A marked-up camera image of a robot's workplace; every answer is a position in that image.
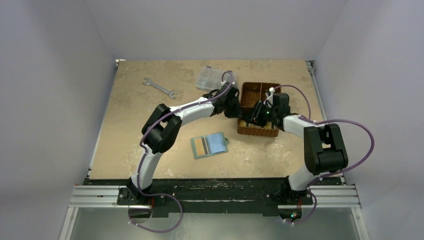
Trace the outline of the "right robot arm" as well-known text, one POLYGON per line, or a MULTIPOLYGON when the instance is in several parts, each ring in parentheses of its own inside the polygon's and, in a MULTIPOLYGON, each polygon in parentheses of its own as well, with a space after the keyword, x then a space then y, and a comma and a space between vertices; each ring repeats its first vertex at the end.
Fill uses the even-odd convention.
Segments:
POLYGON ((308 184, 314 179, 341 171, 348 165, 340 127, 335 123, 309 122, 307 118, 292 113, 290 97, 286 93, 272 93, 270 99, 257 101, 241 119, 259 127, 270 123, 303 139, 304 165, 284 179, 280 191, 282 200, 288 204, 306 194, 308 184))

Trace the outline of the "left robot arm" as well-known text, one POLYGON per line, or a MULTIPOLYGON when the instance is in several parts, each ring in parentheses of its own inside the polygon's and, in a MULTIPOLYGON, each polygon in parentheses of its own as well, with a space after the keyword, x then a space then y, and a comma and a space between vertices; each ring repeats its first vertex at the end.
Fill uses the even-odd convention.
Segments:
POLYGON ((159 196, 158 193, 149 193, 147 188, 153 183, 153 173, 160 158, 174 145, 180 128, 222 113, 227 118, 238 118, 241 114, 239 95, 238 87, 226 82, 220 89, 212 90, 192 102, 174 107, 158 105, 141 131, 139 145, 142 154, 131 177, 135 186, 130 190, 130 199, 142 205, 149 197, 159 196))

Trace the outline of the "gold credit card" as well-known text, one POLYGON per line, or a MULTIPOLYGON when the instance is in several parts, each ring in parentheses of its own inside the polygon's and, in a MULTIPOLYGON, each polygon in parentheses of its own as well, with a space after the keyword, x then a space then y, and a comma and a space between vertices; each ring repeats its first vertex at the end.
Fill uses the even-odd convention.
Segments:
POLYGON ((194 150, 197 157, 206 156, 210 153, 208 139, 204 136, 193 139, 194 150))

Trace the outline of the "brown woven basket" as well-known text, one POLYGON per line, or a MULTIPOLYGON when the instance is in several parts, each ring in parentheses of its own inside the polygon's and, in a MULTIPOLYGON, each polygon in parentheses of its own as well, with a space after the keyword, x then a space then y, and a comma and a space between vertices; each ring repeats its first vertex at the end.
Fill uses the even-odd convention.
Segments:
MULTIPOLYGON (((266 99, 266 90, 270 87, 278 87, 279 83, 271 82, 244 82, 241 86, 240 94, 240 107, 241 113, 247 114, 253 110, 254 105, 257 101, 264 101, 266 99)), ((237 133, 240 135, 251 135, 268 138, 276 138, 279 135, 279 129, 260 129, 260 128, 249 128, 239 127, 238 122, 241 120, 237 119, 237 133)))

